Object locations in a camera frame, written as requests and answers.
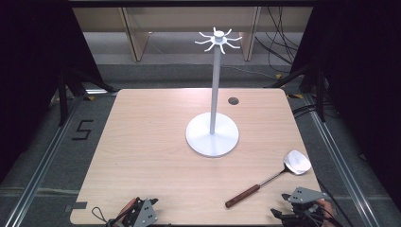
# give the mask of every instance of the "aluminum rail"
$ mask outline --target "aluminum rail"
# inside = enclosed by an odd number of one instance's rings
[[[50,142],[49,147],[47,148],[44,157],[42,158],[41,162],[39,163],[38,167],[35,170],[32,178],[30,179],[29,183],[27,184],[22,196],[12,209],[11,213],[9,214],[8,220],[5,224],[7,227],[17,227],[20,226],[25,215],[27,209],[29,208],[30,204],[32,203],[33,199],[35,198],[36,192],[47,172],[49,169],[57,150],[62,142],[62,139],[70,125],[71,119],[74,115],[74,112],[78,108],[79,103],[83,100],[83,96],[76,97],[70,107],[70,114],[68,115],[67,119],[65,120],[64,124],[59,126],[56,131],[55,136],[53,137],[52,141]]]
[[[310,95],[306,94],[304,95],[304,97],[306,105],[314,104],[313,99]],[[327,128],[326,124],[320,120],[320,118],[315,112],[312,113],[312,118],[319,130],[319,133],[323,138],[323,141],[327,145],[330,156],[334,164],[336,165],[339,174],[342,180],[344,181],[345,187],[350,193],[350,196],[354,201],[354,204],[357,210],[359,211],[359,214],[365,226],[368,227],[381,226],[377,217],[375,216],[371,204],[366,199],[362,189],[357,184],[354,175],[352,174],[350,168],[345,162],[345,159],[342,157],[339,147],[337,147],[337,144],[334,141],[334,138],[332,137],[330,130]]]

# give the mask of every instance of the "spatula handle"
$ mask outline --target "spatula handle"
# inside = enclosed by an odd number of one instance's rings
[[[234,197],[234,198],[230,199],[229,201],[227,201],[225,203],[226,207],[230,208],[230,207],[234,206],[239,201],[244,200],[245,198],[249,197],[251,194],[253,194],[257,190],[259,190],[259,188],[260,188],[260,185],[259,184],[255,184],[254,186],[250,187],[248,190],[242,192],[241,194],[239,194],[236,197]]]

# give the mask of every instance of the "white mug tree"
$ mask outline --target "white mug tree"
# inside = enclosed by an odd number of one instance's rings
[[[235,147],[239,137],[238,127],[235,122],[227,115],[217,113],[221,52],[225,54],[223,45],[228,44],[232,48],[239,48],[239,46],[233,46],[227,41],[237,41],[242,38],[229,39],[226,36],[230,32],[231,29],[224,34],[223,31],[216,30],[214,27],[213,36],[206,36],[200,32],[201,36],[210,38],[210,40],[195,42],[196,44],[212,43],[205,52],[213,47],[215,48],[211,112],[196,116],[186,127],[186,141],[189,146],[206,157],[220,157],[227,154]]]

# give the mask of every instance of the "table surface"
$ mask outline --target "table surface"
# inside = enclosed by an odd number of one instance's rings
[[[280,224],[271,208],[289,213],[281,194],[297,186],[320,190],[313,168],[286,173],[228,209],[238,193],[283,170],[283,159],[297,149],[306,154],[302,137],[281,89],[219,89],[218,113],[239,129],[233,151],[219,158],[200,156],[186,142],[188,123],[210,112],[211,89],[121,90],[96,148],[73,210],[74,224],[100,224],[99,207],[115,218],[132,198],[157,198],[157,224]],[[237,105],[228,102],[239,100]]]

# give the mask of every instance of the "wire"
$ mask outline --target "wire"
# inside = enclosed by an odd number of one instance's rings
[[[323,224],[321,221],[314,219],[314,218],[313,218],[312,216],[310,216],[309,214],[305,213],[305,215],[306,215],[309,219],[311,219],[311,220],[315,223],[315,225],[316,225],[317,227],[320,227],[319,224],[318,224],[318,222],[319,222],[320,224]]]
[[[95,209],[97,209],[97,210],[99,211],[100,216],[98,216],[97,214],[95,214]],[[99,208],[98,206],[96,206],[96,207],[94,207],[94,208],[92,209],[92,214],[93,214],[95,217],[97,217],[98,219],[103,220],[104,222],[107,222],[107,220],[104,218],[103,213],[101,212],[101,210],[100,210],[100,208]]]
[[[310,113],[310,112],[314,112],[314,111],[316,111],[316,109],[308,110],[308,111],[306,111],[306,112],[303,112],[303,113],[301,113],[301,114],[299,114],[299,115],[294,116],[294,118],[298,118],[298,117],[300,117],[300,116],[302,116],[302,115],[304,115],[304,114],[307,114],[307,113]]]
[[[268,7],[269,15],[270,15],[270,17],[271,17],[271,19],[272,19],[272,21],[273,21],[273,23],[274,23],[274,26],[275,26],[275,28],[276,28],[276,33],[275,33],[275,35],[274,35],[273,41],[275,40],[275,37],[277,36],[277,34],[279,34],[280,37],[281,37],[281,39],[283,40],[283,42],[284,42],[284,44],[285,44],[286,51],[287,51],[287,53],[288,53],[288,57],[289,57],[290,61],[292,62],[292,58],[294,58],[294,55],[292,54],[291,50],[288,48],[288,44],[287,44],[287,42],[286,42],[286,38],[285,38],[285,35],[284,35],[283,20],[282,20],[282,17],[283,17],[283,8],[282,8],[282,7],[279,7],[278,10],[279,10],[279,21],[278,21],[278,24],[277,24],[276,21],[274,20],[274,17],[273,17],[273,15],[272,15],[271,11],[270,11],[270,7]]]
[[[349,223],[349,225],[351,227],[354,227],[353,223],[351,222],[351,220],[348,218],[348,216],[345,214],[345,212],[342,210],[342,208],[340,207],[339,203],[334,199],[333,195],[330,193],[330,191],[327,190],[327,188],[324,186],[324,184],[322,183],[322,181],[316,177],[316,179],[318,180],[318,183],[322,186],[322,188],[324,189],[324,191],[327,193],[327,195],[331,198],[331,200],[336,204],[336,206],[339,208],[340,212],[344,215],[345,219],[347,220],[347,222]]]
[[[259,39],[255,36],[254,37],[262,46],[263,48],[265,48],[266,50],[268,50],[271,54],[275,55],[277,58],[285,61],[288,64],[292,64],[291,61],[287,60],[286,58],[284,58],[283,56],[281,56],[280,54],[278,54],[277,52],[275,52],[274,50],[272,50],[271,48],[268,48],[267,46],[265,46],[264,44],[262,44],[262,42],[259,41]]]
[[[266,33],[266,36],[267,36],[272,42],[274,42],[274,43],[277,44],[277,45],[281,45],[281,46],[283,46],[283,47],[286,47],[284,44],[277,43],[277,42],[268,34],[268,32],[265,32],[265,33]],[[287,47],[288,47],[289,49],[298,51],[297,48],[294,48],[294,47],[291,47],[291,46],[287,46]]]

